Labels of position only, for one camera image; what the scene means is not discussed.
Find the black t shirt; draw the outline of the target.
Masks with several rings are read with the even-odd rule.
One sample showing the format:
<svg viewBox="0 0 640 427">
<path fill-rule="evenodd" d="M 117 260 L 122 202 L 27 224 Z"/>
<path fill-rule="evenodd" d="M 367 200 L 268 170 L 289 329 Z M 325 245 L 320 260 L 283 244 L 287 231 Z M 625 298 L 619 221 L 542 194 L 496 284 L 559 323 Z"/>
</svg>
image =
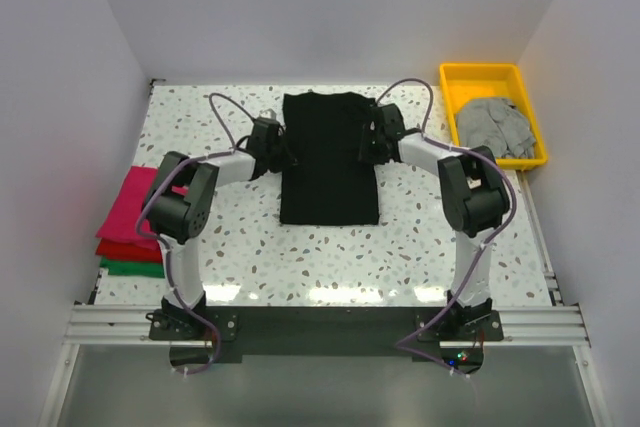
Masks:
<svg viewBox="0 0 640 427">
<path fill-rule="evenodd" d="M 283 97 L 287 145 L 296 164 L 281 177 L 285 225 L 366 226 L 379 223 L 375 168 L 359 160 L 374 100 L 345 92 Z"/>
</svg>

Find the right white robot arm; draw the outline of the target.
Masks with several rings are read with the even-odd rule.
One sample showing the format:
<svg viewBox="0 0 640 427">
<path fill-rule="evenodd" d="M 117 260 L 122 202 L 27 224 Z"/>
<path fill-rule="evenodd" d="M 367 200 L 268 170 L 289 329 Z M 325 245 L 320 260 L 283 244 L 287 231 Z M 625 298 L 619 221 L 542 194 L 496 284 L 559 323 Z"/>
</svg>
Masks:
<svg viewBox="0 0 640 427">
<path fill-rule="evenodd" d="M 454 280 L 447 304 L 424 326 L 398 342 L 417 339 L 433 326 L 445 326 L 459 340 L 469 339 L 492 313 L 489 286 L 491 245 L 515 217 L 513 185 L 486 147 L 464 149 L 408 129 L 399 107 L 374 106 L 363 128 L 359 160 L 383 165 L 404 163 L 439 180 L 442 211 L 455 232 Z"/>
</svg>

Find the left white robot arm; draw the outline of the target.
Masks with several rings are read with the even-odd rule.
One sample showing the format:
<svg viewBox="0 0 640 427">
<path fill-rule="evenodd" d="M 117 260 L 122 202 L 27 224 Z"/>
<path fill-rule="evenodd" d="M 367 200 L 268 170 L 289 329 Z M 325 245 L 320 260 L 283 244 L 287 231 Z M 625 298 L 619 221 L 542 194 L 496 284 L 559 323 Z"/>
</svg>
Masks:
<svg viewBox="0 0 640 427">
<path fill-rule="evenodd" d="M 251 133 L 229 150 L 201 157 L 165 154 L 135 224 L 140 236 L 159 245 L 167 281 L 161 307 L 146 315 L 151 339 L 216 342 L 221 338 L 207 311 L 199 260 L 199 237 L 216 189 L 280 173 L 295 164 L 284 126 L 269 117 L 254 120 Z"/>
</svg>

